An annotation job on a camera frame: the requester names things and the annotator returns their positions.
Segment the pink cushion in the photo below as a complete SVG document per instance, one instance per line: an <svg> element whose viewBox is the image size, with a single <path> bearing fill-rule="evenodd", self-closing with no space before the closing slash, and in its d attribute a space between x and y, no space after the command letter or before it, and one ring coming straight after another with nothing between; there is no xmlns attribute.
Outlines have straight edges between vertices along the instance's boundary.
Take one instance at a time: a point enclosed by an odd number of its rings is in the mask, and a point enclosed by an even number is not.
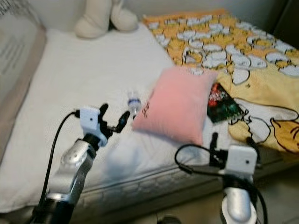
<svg viewBox="0 0 299 224"><path fill-rule="evenodd" d="M201 145L209 93L216 77L217 72L212 70L187 67L164 70L134 119L133 130Z"/></svg>

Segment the yellow blanket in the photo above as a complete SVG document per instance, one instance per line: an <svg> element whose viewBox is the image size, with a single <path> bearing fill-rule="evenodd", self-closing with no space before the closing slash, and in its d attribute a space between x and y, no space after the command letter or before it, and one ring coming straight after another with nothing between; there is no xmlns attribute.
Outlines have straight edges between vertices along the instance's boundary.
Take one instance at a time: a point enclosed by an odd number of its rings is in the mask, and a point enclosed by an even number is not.
<svg viewBox="0 0 299 224"><path fill-rule="evenodd" d="M218 81L245 111L233 138L299 153L299 51L224 10L145 17L176 65L220 71Z"/></svg>

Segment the white plush toy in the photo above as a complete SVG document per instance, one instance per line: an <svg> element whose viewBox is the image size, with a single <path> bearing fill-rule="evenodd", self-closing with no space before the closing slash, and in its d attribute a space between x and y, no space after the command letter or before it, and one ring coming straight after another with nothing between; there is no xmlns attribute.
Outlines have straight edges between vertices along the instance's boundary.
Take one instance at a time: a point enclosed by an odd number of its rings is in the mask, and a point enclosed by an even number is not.
<svg viewBox="0 0 299 224"><path fill-rule="evenodd" d="M108 31L110 19L120 31L137 29L137 16L122 5L123 0L86 0L85 14L77 22L75 34L82 38L100 37Z"/></svg>

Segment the book cover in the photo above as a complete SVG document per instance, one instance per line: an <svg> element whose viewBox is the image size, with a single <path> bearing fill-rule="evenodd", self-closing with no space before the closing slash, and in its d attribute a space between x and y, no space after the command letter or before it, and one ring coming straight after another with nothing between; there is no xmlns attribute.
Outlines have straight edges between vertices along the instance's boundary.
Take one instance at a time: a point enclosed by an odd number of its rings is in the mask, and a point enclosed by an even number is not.
<svg viewBox="0 0 299 224"><path fill-rule="evenodd" d="M214 83L210 92L207 115L213 123L240 117L244 114L220 83Z"/></svg>

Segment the black wire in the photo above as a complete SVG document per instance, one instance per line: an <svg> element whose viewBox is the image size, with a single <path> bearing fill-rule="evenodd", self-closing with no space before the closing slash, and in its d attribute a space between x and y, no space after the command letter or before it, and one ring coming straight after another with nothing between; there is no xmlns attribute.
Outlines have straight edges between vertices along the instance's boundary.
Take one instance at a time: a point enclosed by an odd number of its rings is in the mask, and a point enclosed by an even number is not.
<svg viewBox="0 0 299 224"><path fill-rule="evenodd" d="M45 177L45 181L43 183L43 191L42 191L42 195L41 195L41 198L39 200L39 203L38 203L38 208L41 207L41 205L43 204L44 200L45 200L45 197L46 197L46 191L47 191L47 186L48 186L48 181L49 181L49 176L50 176L50 171L51 171L51 166L52 166L52 161L53 161L53 155L54 155L54 149L55 149L55 145L56 145L56 141L57 141L57 138L58 138L58 135L59 135L59 132L64 124L64 122L71 116L71 115L74 115L75 112L71 112L69 113L68 115L65 116L65 118L61 121L58 129L57 129L57 132L55 134L55 137L54 137L54 140L53 140L53 143L52 143L52 148L51 148L51 153L50 153L50 158L49 158L49 163L48 163L48 168L47 168L47 173L46 173L46 177Z"/></svg>
<svg viewBox="0 0 299 224"><path fill-rule="evenodd" d="M189 174L195 173L195 174L200 174L200 175L212 175L212 176L228 177L228 178L231 178L231 179L234 179L234 180L238 181L241 184L247 185L250 188L250 190L254 191L257 194L258 198L260 199L261 204L262 204L262 209L263 209L263 223L264 224L268 224L268 212L267 212L266 202L265 202L265 200L264 200L261 192L251 182L249 182L246 179L242 179L240 177L237 177L235 175L227 175L227 174L209 173L209 172L205 172L205 171L198 171L198 170L193 169L192 166L188 166L188 165L185 165L183 163L180 163L177 160L178 153L182 149L184 149L185 147L190 147L190 146L192 146L192 147L198 147L198 148L201 148L201 149L209 152L209 150L207 148L204 148L204 147L199 146L199 145L195 145L195 144L183 145L180 148L178 148L178 150L176 151L176 153L174 155L174 161L178 165L178 167L181 170L183 170L183 171L185 171L185 172L187 172Z"/></svg>

